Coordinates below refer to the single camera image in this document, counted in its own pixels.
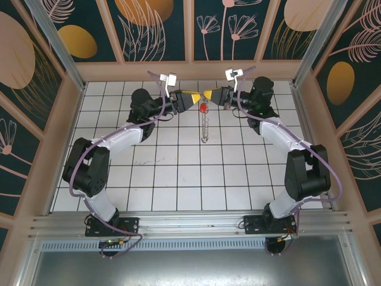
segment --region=flower illustration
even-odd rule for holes
[[[218,21],[216,19],[216,15],[206,16],[205,19],[203,16],[198,16],[197,24],[202,33],[202,39],[204,40],[205,56],[207,57],[207,61],[208,61],[209,58],[208,58],[207,46],[205,44],[205,35],[208,33],[218,32],[220,30],[220,25],[217,25]]]
[[[222,32],[221,32],[221,60],[224,59],[224,27],[225,27],[225,18],[226,18],[226,10],[235,6],[249,6],[261,3],[262,0],[222,0],[222,4],[224,5],[224,13],[222,16]]]
[[[18,159],[18,160],[20,160],[26,164],[32,165],[31,162],[28,162],[27,160],[24,160],[24,159],[20,158],[19,156],[12,153],[12,145],[14,142],[14,138],[16,136],[16,130],[17,130],[17,124],[15,122],[10,120],[8,122],[8,125],[7,125],[7,123],[5,122],[5,120],[3,118],[0,119],[0,154],[11,155],[11,156],[15,157],[16,159]],[[9,169],[3,165],[0,165],[0,169],[6,171],[8,173],[11,173],[13,175],[19,176],[23,179],[28,178],[26,175],[21,174],[15,170]],[[14,196],[14,195],[8,195],[8,194],[3,194],[3,193],[0,193],[0,195],[6,195],[9,197]]]
[[[236,41],[258,36],[258,29],[255,29],[257,26],[255,16],[242,16],[238,22],[237,15],[229,17],[229,29],[233,40],[232,60],[234,60],[234,45]]]

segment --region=grid floor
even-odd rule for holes
[[[175,89],[203,93],[227,81],[180,81]],[[252,82],[245,82],[249,91]],[[158,97],[155,82],[90,82],[87,85],[70,146],[80,137],[99,138],[123,125],[128,117],[131,94],[145,88]],[[275,82],[271,106],[282,122],[303,137],[288,82]],[[201,143],[198,105],[159,122],[144,142],[126,148],[110,162],[106,186],[112,203],[120,210],[262,210],[284,189],[286,156],[248,127],[212,102],[209,141]],[[304,209],[321,209],[307,203]],[[52,211],[87,210],[60,180]]]

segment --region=purple cable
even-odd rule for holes
[[[85,205],[86,207],[90,210],[91,214],[97,218],[100,222],[102,222],[105,226],[107,226],[108,228],[112,229],[113,231],[117,231],[117,232],[120,232],[121,234],[125,234],[125,235],[130,235],[130,236],[134,236],[134,237],[139,237],[139,239],[133,243],[129,248],[127,248],[126,250],[123,250],[119,253],[117,253],[116,255],[114,256],[110,256],[108,257],[109,259],[112,259],[112,258],[117,258],[118,256],[121,256],[125,253],[127,253],[131,248],[133,248],[136,244],[138,244],[142,239],[143,239],[143,236],[141,234],[138,234],[138,233],[135,233],[135,232],[129,232],[129,231],[123,231],[121,229],[118,229],[118,228],[115,228],[113,227],[112,225],[108,224],[106,221],[104,221],[101,217],[99,217],[94,209],[90,206],[90,204],[85,200],[85,196],[84,195],[81,195],[81,194],[75,194],[73,192],[73,184],[74,184],[74,179],[76,177],[76,174],[78,172],[78,169],[79,169],[79,166],[81,165],[81,163],[83,162],[83,160],[85,159],[86,155],[89,154],[89,152],[91,150],[93,150],[98,144],[102,143],[104,140],[107,140],[108,138],[120,133],[120,132],[125,132],[126,130],[128,129],[132,129],[132,128],[137,128],[137,127],[141,127],[141,126],[145,126],[145,125],[149,125],[155,121],[157,121],[163,114],[164,114],[164,110],[165,110],[165,96],[166,96],[166,93],[165,91],[163,90],[163,88],[161,87],[161,85],[159,84],[159,78],[160,76],[158,74],[155,74],[155,73],[151,73],[150,71],[148,71],[148,73],[151,75],[151,77],[156,81],[156,84],[157,86],[159,87],[159,90],[160,90],[160,94],[163,98],[163,106],[161,107],[161,111],[159,113],[159,115],[157,117],[155,117],[154,119],[152,119],[151,121],[148,121],[148,122],[145,122],[145,123],[141,123],[141,124],[136,124],[136,125],[130,125],[126,128],[119,128],[117,130],[115,130],[114,132],[111,132],[109,135],[103,137],[102,139],[100,139],[99,141],[95,142],[94,144],[92,144],[89,148],[87,148],[85,150],[85,152],[82,154],[82,156],[79,158],[76,166],[74,167],[74,170],[73,170],[73,174],[70,178],[70,182],[69,182],[69,193],[70,195],[72,195],[73,197],[80,197],[84,200],[85,202]],[[103,254],[103,248],[101,249],[101,253],[102,253],[102,256],[103,258],[105,258],[106,256]]]
[[[240,109],[240,111],[244,115],[246,115],[246,116],[248,116],[250,118],[253,118],[253,119],[259,120],[259,121],[263,121],[263,122],[267,122],[267,123],[270,123],[270,124],[274,124],[274,125],[277,125],[278,127],[282,128],[284,131],[286,131],[297,142],[297,144],[300,144],[307,151],[309,151],[313,156],[315,156],[329,170],[329,172],[335,177],[335,179],[336,179],[336,181],[337,181],[337,183],[339,185],[339,194],[336,197],[334,197],[334,198],[328,198],[328,199],[326,199],[326,198],[308,198],[305,201],[302,201],[299,204],[297,204],[291,210],[291,213],[295,213],[299,209],[299,207],[301,205],[303,205],[303,204],[305,204],[305,203],[307,203],[309,201],[321,201],[322,203],[330,203],[330,202],[339,200],[341,198],[341,196],[343,195],[343,186],[342,186],[342,183],[341,183],[341,181],[339,179],[339,176],[336,174],[336,172],[332,169],[331,166],[329,166],[329,164],[322,157],[320,157],[307,144],[303,143],[294,133],[292,133],[292,131],[290,129],[288,129],[283,124],[279,124],[278,122],[275,122],[275,121],[272,121],[272,120],[269,120],[269,119],[264,119],[264,118],[260,118],[260,117],[257,117],[257,116],[253,116],[251,114],[248,114],[245,110],[243,110],[241,102],[240,102],[241,88],[242,88],[243,83],[246,81],[246,78],[253,71],[253,69],[255,69],[255,66],[250,67],[250,68],[248,68],[248,69],[243,71],[244,77],[243,77],[243,79],[242,79],[242,81],[241,81],[241,83],[239,84],[239,87],[238,87],[237,103],[238,103],[238,108]]]

